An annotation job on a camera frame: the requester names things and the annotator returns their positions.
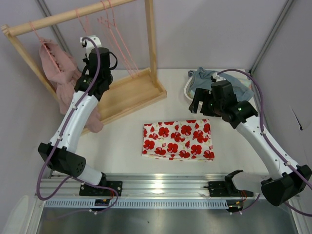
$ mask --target white table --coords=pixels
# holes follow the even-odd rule
[[[79,139],[77,154],[104,173],[166,173],[211,174],[230,173],[242,169],[252,173],[267,173],[267,169],[243,136],[229,123],[210,117],[215,159],[210,162],[181,162],[142,157],[143,125],[170,120],[206,118],[191,114],[183,95],[190,69],[159,70],[158,78],[167,90],[166,99],[104,126],[100,133],[87,133]],[[239,73],[229,73],[244,78]],[[126,75],[114,71],[113,76]]]

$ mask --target folded cloth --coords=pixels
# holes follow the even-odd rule
[[[211,84],[213,82],[211,81],[210,77],[215,72],[217,71],[205,70],[202,67],[199,67],[197,71],[189,71],[189,78],[193,77],[190,87],[191,92],[195,93],[196,88],[211,90]],[[253,97],[253,91],[243,85],[237,78],[225,73],[221,74],[220,76],[232,84],[237,101],[249,101]]]
[[[49,39],[40,38],[46,45],[52,58],[58,65],[58,68],[51,61],[51,57],[46,49],[41,45],[39,55],[42,62],[42,67],[47,79],[51,81],[52,85],[56,88],[58,96],[59,110],[61,114],[66,114],[74,95],[74,87],[76,81],[81,77],[81,72],[77,69],[75,59],[57,45],[54,41]],[[85,127],[90,132],[97,133],[102,130],[103,123],[100,121],[100,113],[98,107],[94,108],[91,112]]]
[[[180,161],[213,160],[209,120],[145,124],[142,156]]]

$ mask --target wooden base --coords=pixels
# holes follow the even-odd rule
[[[167,91],[159,80],[153,84],[150,68],[144,69],[138,76],[128,76],[110,85],[98,104],[101,121],[110,123],[166,97]]]

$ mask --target wooden rod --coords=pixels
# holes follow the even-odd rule
[[[1,27],[1,30],[6,35],[6,37],[9,39],[9,41],[12,43],[12,45],[15,47],[17,52],[21,55],[21,57],[25,60],[25,62],[28,64],[28,66],[33,70],[33,72],[37,75],[39,80],[43,83],[43,85],[46,87],[46,89],[52,94],[52,96],[57,100],[57,94],[55,91],[55,88],[52,86],[50,81],[46,78],[46,76],[43,74],[41,69],[38,67],[36,62],[33,60],[31,55],[28,53],[26,48],[23,46],[23,44],[20,42],[20,40],[17,37],[11,36],[7,30],[9,29],[8,25],[3,25]]]
[[[150,53],[151,78],[153,84],[157,86],[157,52],[153,0],[145,0],[145,13],[148,47]]]
[[[129,3],[132,1],[135,1],[135,0],[111,0],[111,3],[112,3],[112,6],[115,7],[115,6],[119,6],[119,5]],[[107,9],[111,8],[107,0],[104,2],[104,4]],[[94,3],[85,7],[77,8],[77,10],[78,10],[79,16],[81,17],[81,16],[86,16],[88,14],[98,12],[98,11],[105,10],[105,8],[101,2],[98,2],[98,3]],[[48,16],[39,20],[32,21],[32,24],[34,28],[37,30],[37,29],[41,29],[41,28],[54,25],[54,24],[73,20],[76,18],[77,18],[76,10],[71,10],[71,11],[65,11],[63,13],[59,13],[53,16]],[[29,23],[24,23],[18,26],[8,28],[8,32],[12,36],[18,36],[18,35],[32,32],[32,31],[33,29],[31,28]]]

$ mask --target gray floor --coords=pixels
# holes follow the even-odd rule
[[[45,208],[37,234],[296,234],[285,206],[258,201],[243,215],[225,210],[111,209],[94,215],[72,214],[74,209]]]

